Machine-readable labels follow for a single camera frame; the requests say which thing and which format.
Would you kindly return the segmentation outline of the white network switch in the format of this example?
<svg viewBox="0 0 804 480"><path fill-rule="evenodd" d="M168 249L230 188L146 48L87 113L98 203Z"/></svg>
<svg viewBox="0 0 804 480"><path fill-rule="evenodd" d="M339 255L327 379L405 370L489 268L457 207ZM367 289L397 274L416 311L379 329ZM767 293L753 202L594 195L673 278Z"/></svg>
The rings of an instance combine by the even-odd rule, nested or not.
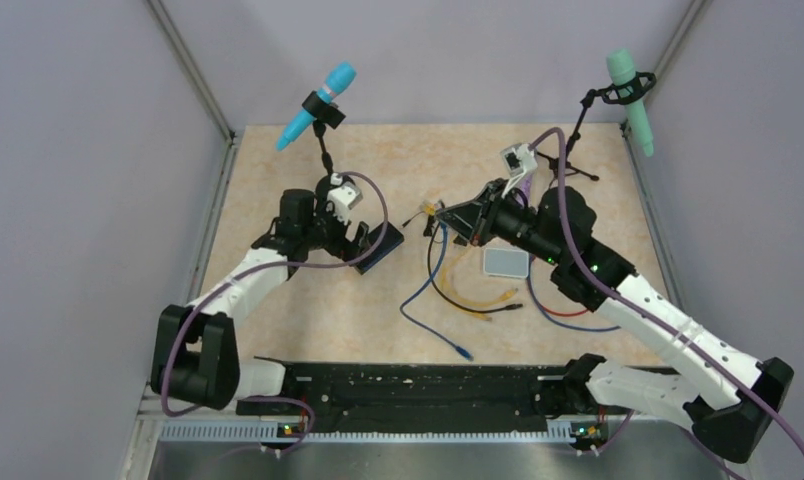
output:
<svg viewBox="0 0 804 480"><path fill-rule="evenodd" d="M482 270L488 276L525 279L530 271L530 257L523 250L485 248Z"/></svg>

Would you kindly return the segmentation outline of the black network switch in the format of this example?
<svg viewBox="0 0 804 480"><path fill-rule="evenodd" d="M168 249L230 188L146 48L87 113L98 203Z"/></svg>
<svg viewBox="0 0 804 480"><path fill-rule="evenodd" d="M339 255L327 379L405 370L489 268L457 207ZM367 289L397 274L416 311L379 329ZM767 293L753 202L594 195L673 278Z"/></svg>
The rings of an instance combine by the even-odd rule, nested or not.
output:
<svg viewBox="0 0 804 480"><path fill-rule="evenodd" d="M354 266L355 270L361 275L366 274L399 247L404 240L404 234L396 226L389 224L385 236L382 238L382 241L378 243L378 247L364 260L356 264Z"/></svg>

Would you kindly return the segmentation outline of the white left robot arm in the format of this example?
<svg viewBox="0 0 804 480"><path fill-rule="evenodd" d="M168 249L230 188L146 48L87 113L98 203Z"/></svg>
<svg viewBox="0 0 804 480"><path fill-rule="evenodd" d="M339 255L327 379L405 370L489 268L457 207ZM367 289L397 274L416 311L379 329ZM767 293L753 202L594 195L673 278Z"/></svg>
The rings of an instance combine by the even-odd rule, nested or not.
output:
<svg viewBox="0 0 804 480"><path fill-rule="evenodd" d="M279 214L256 239L238 266L203 296L171 304L158 319L149 383L163 400L177 399L223 409L238 390L241 366L239 323L276 287L305 267L313 251L324 250L346 266L365 258L369 227L346 234L362 194L346 182L328 192L288 189Z"/></svg>

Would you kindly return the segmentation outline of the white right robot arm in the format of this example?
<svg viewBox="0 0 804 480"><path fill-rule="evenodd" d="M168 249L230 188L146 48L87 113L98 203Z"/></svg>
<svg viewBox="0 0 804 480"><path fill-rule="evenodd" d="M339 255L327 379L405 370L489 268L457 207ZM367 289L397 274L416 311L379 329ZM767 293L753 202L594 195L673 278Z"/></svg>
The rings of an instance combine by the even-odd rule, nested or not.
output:
<svg viewBox="0 0 804 480"><path fill-rule="evenodd" d="M627 367L596 354L567 363L564 397L578 412L597 405L649 413L692 433L710 452L743 464L779 410L794 376L773 357L758 360L720 340L664 299L632 263L592 236L596 212L574 188L547 190L538 207L486 184L437 219L473 246L499 238L553 265L550 279L570 300L630 332L671 374Z"/></svg>

